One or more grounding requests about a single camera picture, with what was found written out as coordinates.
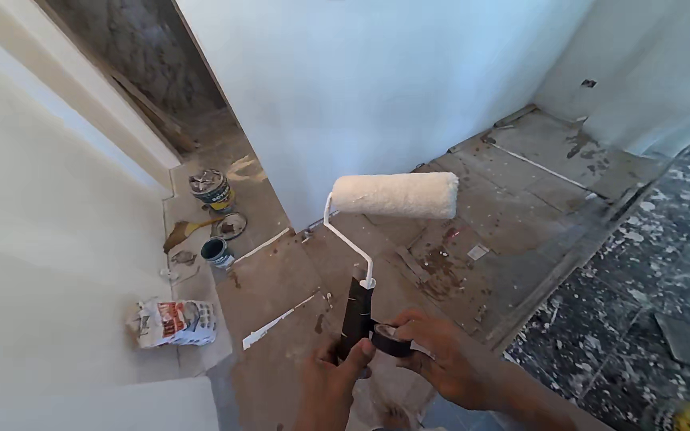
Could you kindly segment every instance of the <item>black handle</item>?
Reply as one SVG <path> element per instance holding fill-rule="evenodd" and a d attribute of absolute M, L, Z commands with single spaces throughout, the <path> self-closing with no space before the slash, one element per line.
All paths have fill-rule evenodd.
<path fill-rule="evenodd" d="M 350 349 L 361 338 L 369 338 L 369 332 L 374 328 L 372 321 L 372 292 L 374 289 L 365 289 L 358 280 L 350 279 L 350 293 L 345 307 L 345 319 L 343 320 L 343 333 L 337 346 L 337 357 L 345 360 Z"/>

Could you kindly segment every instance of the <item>paintbrush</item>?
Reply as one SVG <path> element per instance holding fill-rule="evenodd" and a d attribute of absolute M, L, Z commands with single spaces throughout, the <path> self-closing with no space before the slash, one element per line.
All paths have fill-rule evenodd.
<path fill-rule="evenodd" d="M 190 221 L 178 221 L 177 223 L 175 223 L 175 228 L 172 229 L 172 233 L 170 233 L 167 237 L 167 240 L 164 241 L 164 252 L 169 253 L 169 250 L 174 249 L 176 245 L 185 241 L 198 228 L 202 228 L 206 225 L 211 225 L 212 223 L 221 221 L 223 219 L 225 219 L 224 215 L 200 223 L 193 223 Z"/>

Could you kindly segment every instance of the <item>dark tile floor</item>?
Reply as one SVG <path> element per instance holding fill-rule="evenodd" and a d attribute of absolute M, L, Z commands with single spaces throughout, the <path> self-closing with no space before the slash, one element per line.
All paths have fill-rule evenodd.
<path fill-rule="evenodd" d="M 690 399 L 653 315 L 690 322 L 690 147 L 588 264 L 532 317 L 507 355 L 617 429 L 643 410 Z"/>

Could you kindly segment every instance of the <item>black electrical tape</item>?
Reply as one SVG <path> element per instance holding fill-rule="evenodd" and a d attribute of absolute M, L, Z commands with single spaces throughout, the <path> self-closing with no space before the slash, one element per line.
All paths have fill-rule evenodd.
<path fill-rule="evenodd" d="M 394 358 L 406 358 L 412 354 L 412 342 L 393 337 L 396 328 L 386 324 L 374 325 L 372 344 Z"/>

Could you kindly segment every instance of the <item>white paint roller cover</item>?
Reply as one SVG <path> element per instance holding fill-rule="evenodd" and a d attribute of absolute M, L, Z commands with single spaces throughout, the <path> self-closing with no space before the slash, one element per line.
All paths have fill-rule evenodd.
<path fill-rule="evenodd" d="M 451 172 L 341 176 L 332 188 L 332 203 L 342 212 L 451 219 L 458 186 Z"/>

